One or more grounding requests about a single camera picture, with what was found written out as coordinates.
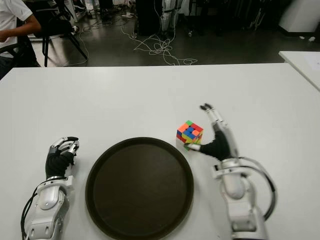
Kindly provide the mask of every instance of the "white shirt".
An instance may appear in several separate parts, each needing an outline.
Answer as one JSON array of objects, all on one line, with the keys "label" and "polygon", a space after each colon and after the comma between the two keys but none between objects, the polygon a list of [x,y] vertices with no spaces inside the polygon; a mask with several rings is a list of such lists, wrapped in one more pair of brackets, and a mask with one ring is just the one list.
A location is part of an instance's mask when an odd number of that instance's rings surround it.
[{"label": "white shirt", "polygon": [[[32,15],[31,10],[22,0],[0,0],[0,31],[6,29],[15,29],[17,27],[17,18],[25,21]],[[9,37],[5,42],[0,42],[0,48],[16,44],[18,39],[16,36]],[[1,57],[12,58],[10,53],[0,54]]]}]

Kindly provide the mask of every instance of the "robotic hand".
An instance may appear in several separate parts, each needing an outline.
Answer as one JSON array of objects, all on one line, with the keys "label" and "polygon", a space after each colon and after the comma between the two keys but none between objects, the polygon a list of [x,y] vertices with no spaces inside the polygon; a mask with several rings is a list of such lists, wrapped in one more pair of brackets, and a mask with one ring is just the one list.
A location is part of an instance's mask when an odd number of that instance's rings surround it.
[{"label": "robotic hand", "polygon": [[[222,179],[221,193],[227,205],[233,240],[267,240],[265,221],[272,214],[276,205],[276,189],[267,171],[255,160],[239,157],[234,137],[216,109],[205,103],[200,106],[210,120],[215,139],[206,145],[186,143],[184,146],[217,158],[219,166],[214,166],[215,179]],[[241,160],[255,164],[242,165]],[[268,211],[263,216],[256,206],[256,195],[253,184],[247,179],[245,170],[254,170],[261,174],[270,185],[272,200]]]},{"label": "robotic hand", "polygon": [[[39,184],[21,216],[22,240],[59,240],[63,231],[63,221],[69,209],[68,195],[73,190],[73,176],[65,177],[66,169],[74,165],[74,156],[79,148],[77,137],[61,137],[54,142],[45,163],[46,181]],[[25,232],[25,219],[33,198],[39,195],[35,204],[35,214],[31,226]]]}]

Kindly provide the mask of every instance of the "gray floor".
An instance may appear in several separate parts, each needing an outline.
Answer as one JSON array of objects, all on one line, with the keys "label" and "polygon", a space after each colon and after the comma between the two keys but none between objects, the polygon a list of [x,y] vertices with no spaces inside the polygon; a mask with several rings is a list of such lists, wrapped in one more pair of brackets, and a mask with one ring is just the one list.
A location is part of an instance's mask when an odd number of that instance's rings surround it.
[{"label": "gray floor", "polygon": [[[80,29],[92,25],[96,19],[84,18],[79,23]],[[89,60],[75,67],[99,67],[99,66],[162,66],[167,65],[162,55],[149,55],[146,51],[133,51],[139,44],[124,35],[132,33],[134,21],[127,24],[116,17],[112,25],[101,26],[80,35],[87,51]],[[32,42],[40,65],[44,65],[42,55],[42,42]],[[282,63],[283,59],[278,55],[279,51],[320,51],[320,43],[309,42],[299,37],[286,37],[275,30],[258,29],[257,31],[233,30],[216,36],[213,27],[206,27],[204,35],[197,33],[188,37],[185,24],[180,23],[176,28],[176,38],[171,43],[171,54],[179,59],[197,59],[196,64],[253,64],[253,63]],[[177,62],[167,57],[170,63]],[[48,67],[63,67],[77,64],[84,58],[67,38],[56,37],[49,46]]]}]

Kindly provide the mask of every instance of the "person's arm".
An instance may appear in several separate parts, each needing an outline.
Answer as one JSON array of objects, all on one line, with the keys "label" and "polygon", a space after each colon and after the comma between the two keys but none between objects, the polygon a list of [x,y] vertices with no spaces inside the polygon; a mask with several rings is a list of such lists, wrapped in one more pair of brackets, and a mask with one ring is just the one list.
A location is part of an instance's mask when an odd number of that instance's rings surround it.
[{"label": "person's arm", "polygon": [[10,37],[20,37],[41,31],[41,25],[35,16],[31,15],[25,20],[25,24],[13,29],[0,31],[0,42],[4,43]]}]

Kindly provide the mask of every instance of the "white table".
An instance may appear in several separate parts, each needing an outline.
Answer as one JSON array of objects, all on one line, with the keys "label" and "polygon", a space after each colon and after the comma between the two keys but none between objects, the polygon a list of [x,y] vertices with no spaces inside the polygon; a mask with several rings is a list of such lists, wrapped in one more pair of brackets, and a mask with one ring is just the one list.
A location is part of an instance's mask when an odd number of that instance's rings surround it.
[{"label": "white table", "polygon": [[320,92],[320,51],[280,51],[279,55]]},{"label": "white table", "polygon": [[[266,222],[271,240],[317,239],[320,226],[320,95],[287,63],[13,69],[0,81],[1,238],[20,238],[22,209],[45,179],[51,143],[80,140],[75,192],[64,239],[107,240],[85,206],[88,173],[124,139],[145,136],[175,145],[186,120],[212,130],[202,103],[215,105],[232,127],[240,154],[259,160],[279,200]],[[211,177],[216,160],[184,153],[194,176],[188,217],[166,240],[228,240],[230,225]],[[269,191],[258,179],[258,204]]]}]

